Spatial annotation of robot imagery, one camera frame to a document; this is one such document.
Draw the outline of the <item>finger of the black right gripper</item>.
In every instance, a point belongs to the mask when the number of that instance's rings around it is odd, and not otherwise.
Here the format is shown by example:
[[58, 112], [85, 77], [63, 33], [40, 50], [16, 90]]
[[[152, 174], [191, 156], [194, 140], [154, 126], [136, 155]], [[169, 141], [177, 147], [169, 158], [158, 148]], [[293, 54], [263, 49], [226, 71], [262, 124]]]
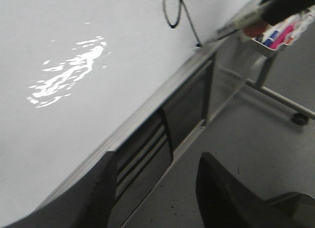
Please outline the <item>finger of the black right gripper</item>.
[[261, 14], [261, 19], [270, 25], [275, 25], [314, 4], [315, 0], [271, 0], [271, 3]]

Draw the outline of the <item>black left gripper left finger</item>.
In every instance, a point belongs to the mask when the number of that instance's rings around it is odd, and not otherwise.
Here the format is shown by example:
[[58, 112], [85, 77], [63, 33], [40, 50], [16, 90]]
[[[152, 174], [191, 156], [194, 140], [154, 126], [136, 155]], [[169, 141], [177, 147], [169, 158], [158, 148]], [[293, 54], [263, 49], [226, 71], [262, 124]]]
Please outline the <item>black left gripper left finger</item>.
[[117, 159], [107, 152], [61, 196], [11, 228], [105, 228], [115, 202]]

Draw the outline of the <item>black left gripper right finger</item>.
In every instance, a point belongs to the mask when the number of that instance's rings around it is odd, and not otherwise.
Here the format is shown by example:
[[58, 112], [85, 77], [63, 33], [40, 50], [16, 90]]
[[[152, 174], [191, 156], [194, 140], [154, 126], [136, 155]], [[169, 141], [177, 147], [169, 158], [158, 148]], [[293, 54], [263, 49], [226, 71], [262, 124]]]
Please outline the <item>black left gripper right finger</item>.
[[315, 199], [288, 192], [263, 200], [212, 154], [201, 154], [196, 198], [206, 228], [313, 228]]

